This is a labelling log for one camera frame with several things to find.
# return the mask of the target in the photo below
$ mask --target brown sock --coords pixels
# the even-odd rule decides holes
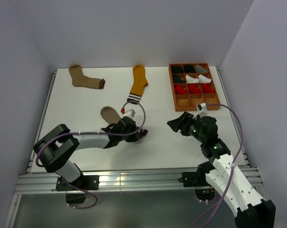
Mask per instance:
[[[100,114],[109,125],[116,124],[121,119],[116,110],[109,106],[103,107],[100,111]]]
[[[105,80],[91,78],[83,75],[80,65],[72,65],[69,67],[69,73],[72,77],[73,86],[85,87],[90,89],[103,89]]]

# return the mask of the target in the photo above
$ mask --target gray wall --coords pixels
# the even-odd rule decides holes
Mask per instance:
[[[287,0],[255,0],[222,79],[244,127],[245,149],[287,227]]]
[[[220,66],[253,0],[11,0],[53,67]]]
[[[27,167],[50,68],[8,0],[0,0],[0,227]]]

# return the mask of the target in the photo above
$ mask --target red sock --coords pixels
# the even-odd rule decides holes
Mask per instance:
[[[201,84],[202,92],[204,94],[214,94],[215,90],[210,88],[207,84]]]
[[[201,90],[198,89],[194,84],[189,84],[188,88],[189,88],[190,94],[200,94],[201,93]]]
[[[176,85],[175,93],[178,95],[179,94],[187,94],[187,91],[181,85]]]

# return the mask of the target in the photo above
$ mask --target wooden sock organizer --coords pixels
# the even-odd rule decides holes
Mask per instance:
[[[186,66],[190,65],[195,68],[195,72],[197,72],[196,65],[202,66],[204,69],[208,71],[208,73],[195,73],[191,72],[191,70],[187,70]],[[178,73],[176,73],[176,69],[174,67],[179,67]],[[207,63],[187,63],[187,64],[170,64],[169,67],[169,76],[171,81],[173,100],[175,105],[176,112],[180,111],[197,111],[196,105],[199,103],[219,103],[219,98],[217,95],[217,91],[213,82],[212,75],[210,73],[210,69]],[[215,90],[213,94],[204,94],[201,89],[201,83],[195,83],[194,85],[201,90],[201,94],[190,94],[188,89],[188,83],[174,83],[173,74],[178,75],[182,80],[186,81],[185,76],[189,75],[193,78],[198,78],[198,75],[203,75],[207,78],[210,78],[211,83],[207,83],[209,87]],[[181,85],[186,91],[187,94],[178,95],[175,93],[175,86]],[[219,106],[209,106],[208,110],[218,110]]]

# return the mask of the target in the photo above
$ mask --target striped sock cuff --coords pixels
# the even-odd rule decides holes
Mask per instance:
[[[141,96],[138,96],[136,94],[130,94],[127,101],[137,101],[139,102],[141,99]]]

